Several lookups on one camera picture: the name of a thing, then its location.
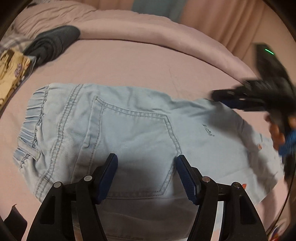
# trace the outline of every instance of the plaid fabric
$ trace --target plaid fabric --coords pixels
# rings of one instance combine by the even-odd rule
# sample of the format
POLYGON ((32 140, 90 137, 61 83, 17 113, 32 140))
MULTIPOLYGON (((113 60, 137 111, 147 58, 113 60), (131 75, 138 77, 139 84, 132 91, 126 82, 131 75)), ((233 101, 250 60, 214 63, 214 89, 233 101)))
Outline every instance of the plaid fabric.
POLYGON ((59 0, 33 0, 30 4, 48 3, 51 1, 59 1, 59 0))
POLYGON ((0 55, 4 52, 4 50, 10 48, 14 48, 17 51, 23 52, 31 42, 32 40, 21 34, 12 33, 0 41, 0 55))

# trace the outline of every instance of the dark gray towel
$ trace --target dark gray towel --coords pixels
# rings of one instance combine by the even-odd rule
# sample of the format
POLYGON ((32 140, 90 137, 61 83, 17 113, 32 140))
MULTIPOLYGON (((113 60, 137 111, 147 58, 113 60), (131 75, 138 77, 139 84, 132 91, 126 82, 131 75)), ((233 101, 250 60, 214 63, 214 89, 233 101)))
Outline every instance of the dark gray towel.
POLYGON ((35 66, 43 65, 60 56, 76 39, 80 31, 74 26, 61 26, 40 33, 24 50, 24 55, 36 56, 35 66))

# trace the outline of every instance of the light blue jeans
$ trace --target light blue jeans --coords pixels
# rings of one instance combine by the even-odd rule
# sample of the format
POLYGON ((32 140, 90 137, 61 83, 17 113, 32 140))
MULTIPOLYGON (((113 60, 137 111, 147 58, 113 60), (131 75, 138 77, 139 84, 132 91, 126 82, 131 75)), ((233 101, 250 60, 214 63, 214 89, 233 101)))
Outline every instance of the light blue jeans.
POLYGON ((272 141, 221 103, 94 84, 55 83, 33 94, 14 160, 40 201, 54 182, 78 181, 109 153, 118 169, 98 206, 109 239, 188 236, 197 207, 175 172, 180 154, 217 183, 246 183, 255 205, 283 175, 272 141))

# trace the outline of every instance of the blue gripper pad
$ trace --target blue gripper pad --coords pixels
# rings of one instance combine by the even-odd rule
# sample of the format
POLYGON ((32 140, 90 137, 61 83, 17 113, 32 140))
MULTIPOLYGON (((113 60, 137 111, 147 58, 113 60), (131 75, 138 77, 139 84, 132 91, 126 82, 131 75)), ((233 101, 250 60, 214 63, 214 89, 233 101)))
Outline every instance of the blue gripper pad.
POLYGON ((286 137, 286 142, 279 147, 279 154, 286 156, 295 151, 296 148, 296 130, 293 130, 286 137))
POLYGON ((117 167, 118 158, 114 154, 99 183, 98 193, 96 197, 98 203, 101 203, 104 199, 106 199, 117 167))
POLYGON ((184 162, 182 161, 181 157, 177 157, 175 159, 176 168, 178 171, 178 174, 181 178, 183 187, 185 189, 186 195, 190 201, 193 202, 194 205, 197 203, 197 197, 196 197, 196 185, 193 181, 188 169, 186 168, 184 162))

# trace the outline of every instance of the bed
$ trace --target bed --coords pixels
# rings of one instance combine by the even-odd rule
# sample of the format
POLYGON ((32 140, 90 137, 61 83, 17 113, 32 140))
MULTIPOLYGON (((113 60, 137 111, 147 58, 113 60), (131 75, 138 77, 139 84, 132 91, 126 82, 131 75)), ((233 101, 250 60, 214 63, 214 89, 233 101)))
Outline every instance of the bed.
MULTIPOLYGON (((4 193, 0 197, 0 214, 2 217, 7 216, 11 206, 17 204, 18 210, 28 221, 28 227, 40 202, 30 193, 23 177, 17 171, 18 167, 11 159, 17 146, 17 135, 25 116, 27 102, 36 89, 53 82, 97 83, 145 87, 180 99, 206 98, 212 89, 230 88, 242 79, 256 78, 250 43, 261 40, 260 33, 256 32, 262 27, 262 19, 259 16, 262 13, 274 14, 263 2, 253 1, 253 9, 257 11, 252 15, 257 19, 256 26, 253 26, 253 38, 247 43, 241 43, 239 40, 244 39, 241 33, 237 35, 237 41, 232 42, 235 38, 230 38, 228 42, 223 42, 227 38, 221 38, 223 33, 215 35, 213 25, 202 25, 194 17, 189 17, 190 9, 194 6, 193 1, 188 1, 185 5, 187 13, 183 12, 179 16, 180 22, 189 27, 165 17, 126 11, 131 9, 132 1, 117 5, 104 5, 103 2, 97 5, 94 1, 86 3, 89 5, 74 1, 39 4, 25 9, 15 20, 16 31, 29 39, 61 25, 73 25, 81 31, 77 42, 56 60, 37 68, 22 84, 0 119, 0 135, 3 140, 0 179, 4 193), (98 11, 95 7, 121 10, 98 11)), ((281 24, 279 29, 288 36, 287 41, 292 43, 292 36, 286 29, 282 30, 281 24)), ((281 56, 283 52, 285 53, 279 53, 279 59, 283 59, 291 78, 296 79, 293 78, 296 73, 291 65, 291 60, 296 60, 296 55, 287 54, 285 58, 281 56)), ((264 113, 239 114, 258 132, 269 136, 268 125, 263 119, 264 113)), ((276 218, 286 195, 287 186, 282 177, 266 198, 256 206, 265 229, 268 229, 276 218)), ((217 240, 218 235, 217 230, 212 240, 217 240)))

